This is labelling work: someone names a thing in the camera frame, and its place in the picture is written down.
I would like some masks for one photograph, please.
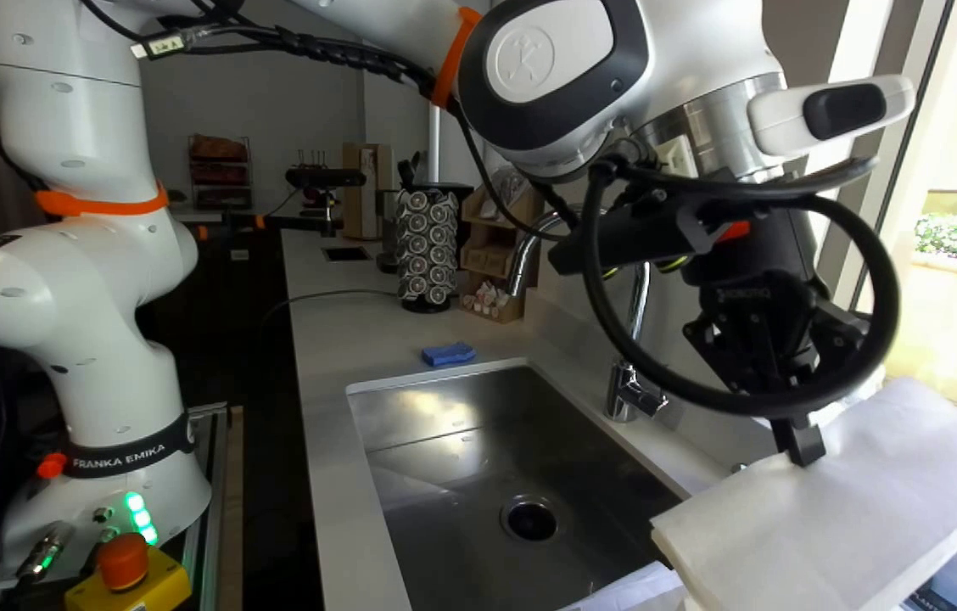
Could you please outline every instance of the orange ring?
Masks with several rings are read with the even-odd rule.
[[[166,191],[161,191],[148,201],[140,203],[120,203],[120,201],[80,201],[69,191],[33,191],[33,201],[41,209],[53,218],[80,218],[80,213],[110,213],[110,218],[140,218],[171,208]]]
[[[456,92],[456,75],[458,75],[458,64],[466,60],[466,47],[480,28],[481,14],[472,9],[472,5],[458,5],[458,28],[456,28],[456,38],[445,49],[445,60],[440,60],[440,71],[437,71],[437,81],[434,81],[434,92],[432,92],[432,103],[434,104],[449,104],[449,95]]]

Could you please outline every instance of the blue object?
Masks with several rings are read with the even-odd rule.
[[[449,341],[449,347],[426,347],[421,350],[421,361],[434,371],[456,365],[456,362],[472,362],[476,350],[469,341]]]

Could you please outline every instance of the sink drain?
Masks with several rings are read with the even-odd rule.
[[[532,542],[550,540],[557,531],[557,517],[542,495],[516,495],[501,509],[501,521],[512,536]]]

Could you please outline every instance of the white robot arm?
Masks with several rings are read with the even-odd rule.
[[[606,213],[604,226],[594,226],[598,209],[583,209],[590,229],[581,226],[578,245],[560,245],[564,256],[557,256],[564,272],[583,268],[583,278],[594,278],[598,234],[604,229],[624,229],[616,245],[632,247],[616,261],[606,261],[604,252],[606,263],[624,263],[663,256],[654,245],[670,247],[664,236],[692,245],[680,255],[711,255],[721,226],[748,218],[748,208],[728,208],[732,201],[751,201],[757,209],[814,208],[805,201],[814,193],[814,180],[785,184],[785,158],[835,137],[882,130],[913,104],[913,88],[900,78],[787,92],[759,35],[759,0],[512,0],[485,17],[450,0],[292,4],[425,71],[426,98],[458,113],[532,180],[557,184],[598,168],[632,176],[641,193],[663,191],[674,201],[692,193],[685,209],[699,213],[695,226],[671,226],[670,218],[680,213]],[[157,542],[191,526],[209,497],[209,484],[187,456],[172,361],[162,347],[146,341],[132,318],[137,306],[171,292],[197,261],[191,234],[162,209],[166,191],[148,168],[137,54],[157,57],[206,40],[209,23],[175,35],[157,31],[162,14],[199,17],[205,5],[197,0],[0,0],[0,133],[7,153],[53,187],[37,195],[41,208],[64,218],[0,236],[0,347],[32,353],[50,374],[76,443],[72,473],[15,505],[2,526],[2,565],[20,565],[50,531],[101,536],[137,526],[132,517],[105,512],[121,505],[124,491],[152,509]],[[124,40],[129,31],[141,38],[137,54]],[[279,31],[235,23],[216,31],[250,40],[279,38]],[[663,165],[652,165],[647,176],[637,165],[659,163],[659,149],[671,139],[688,149],[695,187],[671,184]],[[606,163],[606,153],[624,142],[633,158]],[[717,292],[702,310],[711,312],[728,299],[724,286],[757,282],[759,272],[793,273],[796,287],[810,286],[805,255],[787,255],[787,245],[801,236],[787,225],[765,225],[757,239],[741,239],[751,245],[751,256],[748,252],[725,255],[757,268],[743,263],[736,273],[725,268],[721,278],[724,263],[695,263],[699,286]],[[814,314],[801,323],[781,314],[781,327],[796,327],[796,333],[848,328]],[[702,341],[702,350],[711,350],[708,362],[724,371],[748,347]],[[777,387],[752,387],[757,379],[741,371],[724,374],[736,392],[765,389],[759,405],[796,397],[805,409],[835,397],[787,392],[785,387],[771,392]]]

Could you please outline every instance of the stainless steel sink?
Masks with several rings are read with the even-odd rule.
[[[680,503],[535,371],[348,397],[417,611],[542,611],[659,560]]]

